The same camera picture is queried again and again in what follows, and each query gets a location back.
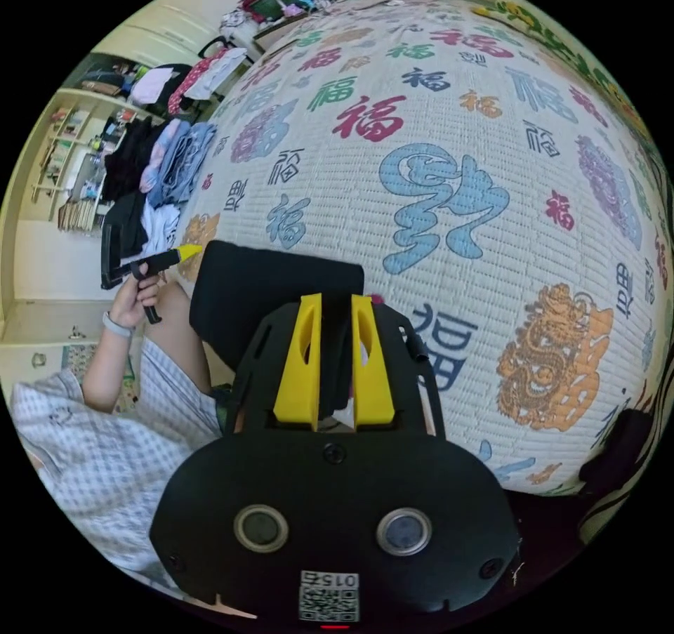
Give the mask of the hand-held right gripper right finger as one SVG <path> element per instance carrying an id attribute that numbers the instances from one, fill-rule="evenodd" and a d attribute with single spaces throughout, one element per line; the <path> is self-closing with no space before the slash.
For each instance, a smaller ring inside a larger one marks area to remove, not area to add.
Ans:
<path id="1" fill-rule="evenodd" d="M 351 330 L 355 430 L 388 426 L 395 407 L 370 297 L 351 296 Z"/>

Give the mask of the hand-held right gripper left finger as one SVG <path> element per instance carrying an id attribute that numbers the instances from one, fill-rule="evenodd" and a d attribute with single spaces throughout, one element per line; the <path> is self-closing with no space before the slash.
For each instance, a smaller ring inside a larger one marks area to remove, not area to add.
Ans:
<path id="1" fill-rule="evenodd" d="M 303 296 L 298 305 L 273 409 L 282 425 L 316 431 L 319 415 L 322 295 Z"/>

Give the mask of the person's left hand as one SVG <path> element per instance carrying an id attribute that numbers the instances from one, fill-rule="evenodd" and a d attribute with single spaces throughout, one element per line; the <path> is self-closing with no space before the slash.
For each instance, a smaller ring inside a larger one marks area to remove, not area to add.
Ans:
<path id="1" fill-rule="evenodd" d="M 135 329 L 145 318 L 145 309 L 156 306 L 158 295 L 158 276 L 137 279 L 129 275 L 117 292 L 109 318 L 125 329 Z"/>

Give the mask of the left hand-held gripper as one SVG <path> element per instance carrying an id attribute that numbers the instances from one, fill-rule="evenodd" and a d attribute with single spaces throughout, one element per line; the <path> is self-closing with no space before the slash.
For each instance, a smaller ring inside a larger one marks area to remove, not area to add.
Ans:
<path id="1" fill-rule="evenodd" d="M 191 257 L 199 255 L 203 250 L 200 244 L 181 244 L 176 250 L 168 250 L 163 253 L 155 254 L 130 263 L 126 263 L 119 268 L 119 279 L 121 280 L 120 287 L 126 281 L 129 275 L 133 275 L 137 279 L 145 277 L 158 276 L 160 279 L 161 272 L 171 268 L 180 262 L 185 262 Z M 153 308 L 145 309 L 145 318 L 150 324 L 158 324 L 161 321 L 158 315 L 157 308 L 159 303 L 159 295 L 157 297 L 157 304 Z"/>

